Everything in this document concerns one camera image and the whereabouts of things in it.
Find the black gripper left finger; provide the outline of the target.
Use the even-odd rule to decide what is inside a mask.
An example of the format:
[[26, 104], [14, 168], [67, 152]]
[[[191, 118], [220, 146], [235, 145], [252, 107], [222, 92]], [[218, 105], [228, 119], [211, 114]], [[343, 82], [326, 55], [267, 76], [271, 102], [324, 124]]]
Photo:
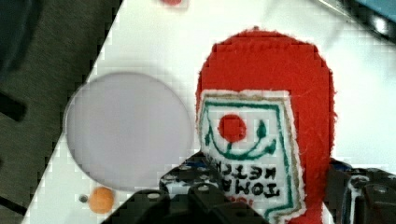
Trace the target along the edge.
[[159, 181], [159, 189], [173, 198], [179, 194], [187, 194], [190, 187], [199, 184], [212, 185], [224, 193], [219, 172], [202, 152], [195, 153], [163, 175]]

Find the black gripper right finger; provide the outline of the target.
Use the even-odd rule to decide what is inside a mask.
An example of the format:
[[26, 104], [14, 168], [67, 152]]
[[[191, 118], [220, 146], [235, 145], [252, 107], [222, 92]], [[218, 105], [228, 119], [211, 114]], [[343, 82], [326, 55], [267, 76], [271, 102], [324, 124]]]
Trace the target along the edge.
[[396, 177], [331, 159], [324, 203], [334, 224], [396, 224]]

